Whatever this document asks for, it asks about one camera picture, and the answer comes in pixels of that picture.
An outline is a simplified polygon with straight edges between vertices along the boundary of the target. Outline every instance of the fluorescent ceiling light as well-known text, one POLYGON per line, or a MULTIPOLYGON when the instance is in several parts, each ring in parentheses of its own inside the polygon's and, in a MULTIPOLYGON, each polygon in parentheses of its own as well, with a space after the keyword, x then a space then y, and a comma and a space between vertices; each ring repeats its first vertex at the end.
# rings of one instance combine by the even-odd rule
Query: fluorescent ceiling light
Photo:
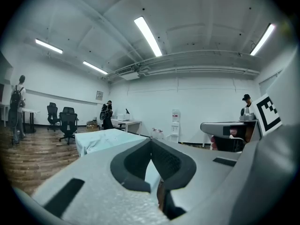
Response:
POLYGON ((36 43, 37 43, 37 44, 40 44, 40 45, 42 45, 42 46, 44 46, 44 47, 50 48, 50 49, 52 49, 53 51, 56 51, 56 52, 58 52, 58 53, 62 53, 62 50, 61 50, 61 49, 59 49, 59 48, 57 48, 57 47, 53 47, 53 46, 51 46, 51 45, 48 44, 48 43, 44 43, 44 42, 42 42, 41 40, 36 39, 36 43))
POLYGON ((272 31, 274 30, 275 26, 273 24, 269 24, 266 31, 264 32, 262 38, 258 41, 258 44, 254 47, 254 49, 250 52, 250 55, 254 56, 258 50, 262 47, 262 45, 267 41, 268 37, 271 35, 272 31))
POLYGON ((149 43, 150 47, 152 48, 155 56, 157 56, 157 57, 161 56, 162 53, 158 47, 158 44, 157 44, 155 38, 153 37, 152 32, 150 31, 150 28, 148 27, 145 19, 143 17, 139 17, 139 18, 135 19, 135 23, 138 26, 138 28, 141 30, 144 37, 146 38, 146 40, 149 43))
POLYGON ((83 64, 89 66, 90 68, 93 68, 93 69, 97 70, 97 71, 100 72, 100 73, 103 73, 103 74, 105 74, 105 75, 107 74, 107 72, 105 72, 105 71, 99 69, 98 67, 96 67, 96 66, 94 66, 94 65, 91 65, 91 64, 88 63, 87 61, 84 61, 83 64))

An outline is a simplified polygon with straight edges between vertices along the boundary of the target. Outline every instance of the white wall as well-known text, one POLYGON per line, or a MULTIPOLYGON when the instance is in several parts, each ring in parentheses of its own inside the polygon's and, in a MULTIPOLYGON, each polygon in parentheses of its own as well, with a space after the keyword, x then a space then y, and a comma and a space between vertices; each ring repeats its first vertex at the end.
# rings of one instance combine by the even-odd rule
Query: white wall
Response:
POLYGON ((256 89, 258 90, 259 94, 259 84, 272 77, 279 71, 285 69, 287 65, 289 65, 295 58, 297 50, 298 46, 295 45, 295 43, 289 43, 289 45, 287 45, 281 53, 274 55, 274 59, 269 62, 264 69, 262 69, 261 73, 255 78, 256 89))
POLYGON ((47 105, 50 102, 56 103, 58 113, 65 106, 73 107, 78 114, 78 125, 86 125, 94 117, 99 120, 102 103, 108 98, 106 82, 74 66, 34 53, 25 46, 23 51, 15 53, 15 56, 18 55, 17 64, 16 60, 12 60, 14 70, 11 73, 11 84, 5 86, 3 101, 9 103, 11 85, 18 84, 19 77, 25 75, 26 107, 40 111, 35 116, 35 124, 49 124, 47 105), (97 91, 104 93, 103 101, 96 100, 97 91))
POLYGON ((151 128, 170 134, 172 109, 179 109, 180 142, 202 143, 202 122, 237 121, 245 106, 244 94, 259 97, 253 80, 241 80, 232 74, 149 76, 117 82, 109 99, 114 114, 127 108, 132 119, 142 120, 142 135, 151 128))

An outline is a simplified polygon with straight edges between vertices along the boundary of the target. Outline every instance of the gray plastic surface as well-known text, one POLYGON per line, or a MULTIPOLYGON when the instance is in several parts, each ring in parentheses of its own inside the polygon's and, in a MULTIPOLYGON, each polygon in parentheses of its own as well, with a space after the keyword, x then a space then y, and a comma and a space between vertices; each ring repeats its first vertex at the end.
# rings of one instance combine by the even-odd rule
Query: gray plastic surface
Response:
POLYGON ((221 137, 229 138, 229 135, 223 135, 223 127, 227 126, 244 126, 244 122, 203 122, 200 125, 201 131, 204 133, 221 137))
MULTIPOLYGON (((203 150, 160 140, 172 148, 187 154, 197 164, 196 174, 188 184, 189 188, 181 198, 180 206, 185 210, 213 192, 226 178, 232 167, 212 160, 224 157, 237 160, 240 154, 203 150)), ((40 205, 45 205, 71 178, 85 181, 73 199, 62 219, 73 224, 163 224, 169 221, 158 209, 157 203, 147 192, 125 189, 112 176, 110 163, 113 157, 137 145, 139 141, 128 142, 118 147, 97 151, 81 157, 42 184, 33 195, 40 205)))
POLYGON ((261 219, 298 171, 299 130, 299 125, 282 126, 257 145, 249 143, 224 182, 206 200, 171 223, 242 225, 261 219))
POLYGON ((87 154, 43 183, 32 198, 44 206, 71 178, 85 181, 62 219, 76 225, 164 224, 169 220, 147 192, 129 191, 110 172, 113 157, 140 141, 87 154))
POLYGON ((50 212, 46 211, 41 207, 36 201, 18 188, 14 188, 14 191, 23 205, 26 207, 27 211, 35 217, 35 219, 44 225, 70 225, 66 221, 52 215, 50 212))

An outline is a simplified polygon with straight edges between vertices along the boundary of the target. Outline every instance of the black rubber pad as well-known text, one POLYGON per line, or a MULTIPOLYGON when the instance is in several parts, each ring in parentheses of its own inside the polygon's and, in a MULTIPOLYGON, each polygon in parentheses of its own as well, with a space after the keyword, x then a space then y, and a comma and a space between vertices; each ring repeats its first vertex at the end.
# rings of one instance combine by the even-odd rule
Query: black rubber pad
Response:
POLYGON ((83 186, 84 181, 71 179, 45 206, 44 208, 57 217, 61 217, 76 194, 83 186))
POLYGON ((222 157, 215 158, 213 160, 213 162, 224 164, 224 165, 227 165, 227 166, 230 166, 230 167, 234 167, 234 165, 236 164, 236 161, 225 159, 225 158, 222 158, 222 157))
POLYGON ((151 141, 146 139, 138 145, 117 154, 111 161, 111 173, 126 189, 150 193, 150 184, 145 182, 150 159, 151 141))

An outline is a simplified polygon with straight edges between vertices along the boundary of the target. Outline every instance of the pipe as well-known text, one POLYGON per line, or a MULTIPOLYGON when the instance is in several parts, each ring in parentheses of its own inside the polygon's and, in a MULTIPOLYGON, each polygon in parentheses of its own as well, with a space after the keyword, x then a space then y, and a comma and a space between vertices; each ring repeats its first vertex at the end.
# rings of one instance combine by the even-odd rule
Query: pipe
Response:
MULTIPOLYGON (((136 65, 136 64, 138 64, 138 63, 143 63, 143 62, 147 62, 147 61, 150 61, 150 60, 160 59, 160 58, 168 57, 168 56, 171 56, 171 55, 182 54, 182 53, 196 53, 196 52, 214 52, 214 51, 238 54, 238 52, 235 52, 235 51, 216 50, 216 49, 208 49, 208 50, 192 50, 192 51, 174 52, 174 53, 165 54, 165 55, 162 55, 162 56, 159 56, 159 57, 152 57, 152 58, 149 58, 149 59, 144 59, 144 60, 142 60, 142 61, 135 62, 135 63, 129 64, 129 65, 127 65, 127 66, 124 66, 124 67, 122 67, 122 68, 119 68, 119 69, 115 70, 114 72, 116 73, 116 72, 118 72, 118 71, 120 71, 120 70, 122 70, 122 69, 125 69, 125 68, 127 68, 127 67, 136 65)), ((240 52, 240 54, 243 54, 243 55, 246 55, 246 56, 251 56, 249 53, 243 53, 243 52, 240 52)))
POLYGON ((241 72, 233 72, 233 71, 212 71, 212 70, 206 70, 206 71, 203 71, 203 70, 195 70, 195 71, 169 71, 169 72, 160 72, 160 73, 153 73, 153 74, 144 74, 144 73, 139 73, 139 74, 143 74, 145 76, 153 76, 153 75, 160 75, 160 74, 170 74, 170 73, 235 73, 235 74, 243 74, 241 72))
POLYGON ((160 70, 155 70, 155 71, 150 71, 148 72, 149 74, 151 73, 156 73, 156 72, 164 72, 164 71, 170 71, 170 70, 180 70, 180 69, 230 69, 230 70, 239 70, 243 71, 244 73, 250 72, 250 73, 255 73, 255 74, 260 74, 260 72, 247 69, 247 68, 241 68, 241 67, 228 67, 228 66, 213 66, 213 65, 206 65, 206 66, 182 66, 182 67, 170 67, 170 68, 164 68, 160 70))

